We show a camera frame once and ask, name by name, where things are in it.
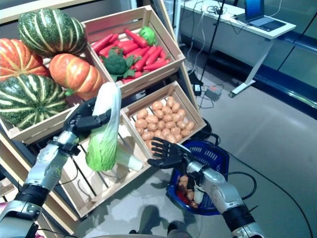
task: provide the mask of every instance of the laptop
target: laptop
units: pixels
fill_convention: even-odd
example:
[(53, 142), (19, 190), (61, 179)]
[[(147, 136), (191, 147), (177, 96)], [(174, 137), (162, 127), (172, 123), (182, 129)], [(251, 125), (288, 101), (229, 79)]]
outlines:
[(264, 16), (264, 0), (245, 0), (245, 14), (238, 15), (237, 19), (265, 31), (272, 31), (286, 25)]

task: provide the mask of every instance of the orange pumpkin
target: orange pumpkin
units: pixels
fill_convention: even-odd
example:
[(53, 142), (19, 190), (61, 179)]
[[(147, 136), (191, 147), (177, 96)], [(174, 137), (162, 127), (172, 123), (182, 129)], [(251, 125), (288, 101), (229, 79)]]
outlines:
[(94, 66), (71, 54), (56, 55), (50, 62), (49, 70), (56, 83), (72, 89), (84, 100), (97, 96), (105, 83)]
[(0, 39), (0, 82), (19, 74), (49, 76), (43, 59), (17, 39)]

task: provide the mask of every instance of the pumpkin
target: pumpkin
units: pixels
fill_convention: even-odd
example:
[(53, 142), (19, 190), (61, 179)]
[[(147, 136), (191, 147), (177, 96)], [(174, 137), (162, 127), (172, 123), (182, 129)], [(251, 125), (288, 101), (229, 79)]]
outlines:
[(65, 92), (48, 77), (20, 74), (0, 83), (0, 116), (20, 129), (65, 109)]
[(50, 62), (49, 70), (56, 83), (71, 89), (84, 100), (97, 96), (105, 83), (94, 66), (71, 54), (55, 56)]
[(42, 58), (31, 53), (21, 41), (0, 39), (0, 82), (23, 73), (43, 76), (50, 74)]
[(87, 45), (81, 23), (59, 9), (42, 8), (20, 15), (18, 31), (21, 41), (44, 57), (79, 55)]

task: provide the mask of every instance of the desk leg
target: desk leg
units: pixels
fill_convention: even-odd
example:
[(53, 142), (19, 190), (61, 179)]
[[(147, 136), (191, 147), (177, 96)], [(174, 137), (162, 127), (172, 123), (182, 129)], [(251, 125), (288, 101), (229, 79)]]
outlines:
[(255, 81), (253, 80), (254, 76), (256, 75), (256, 73), (258, 72), (261, 64), (263, 63), (263, 61), (265, 60), (268, 52), (270, 51), (270, 49), (272, 48), (274, 43), (274, 40), (271, 40), (269, 42), (269, 44), (267, 45), (267, 47), (265, 48), (262, 57), (259, 58), (259, 60), (256, 62), (256, 64), (253, 66), (251, 72), (249, 73), (249, 76), (247, 77), (246, 81), (243, 82), (242, 84), (240, 84), (238, 87), (236, 87), (235, 89), (233, 89), (230, 93), (229, 93), (229, 97), (233, 98), (234, 96), (236, 96), (238, 93), (242, 92), (243, 90), (245, 90), (247, 87), (249, 87), (250, 85), (252, 85)]

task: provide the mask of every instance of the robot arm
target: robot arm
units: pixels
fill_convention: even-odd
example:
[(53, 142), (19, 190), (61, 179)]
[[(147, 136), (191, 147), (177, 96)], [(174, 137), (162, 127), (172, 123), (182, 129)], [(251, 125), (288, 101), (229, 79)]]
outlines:
[(175, 168), (185, 164), (187, 174), (192, 177), (211, 198), (223, 216), (233, 238), (264, 238), (264, 233), (255, 222), (249, 209), (242, 201), (237, 189), (224, 176), (194, 160), (191, 152), (178, 144), (154, 137), (154, 156), (148, 163), (161, 169)]
[(60, 180), (68, 157), (78, 155), (81, 138), (86, 138), (91, 129), (106, 124), (110, 119), (111, 109), (99, 116), (91, 116), (95, 101), (93, 98), (77, 107), (65, 121), (60, 136), (54, 137), (39, 152), (24, 185), (0, 214), (1, 238), (35, 237), (38, 226), (34, 222), (42, 212), (47, 195)]

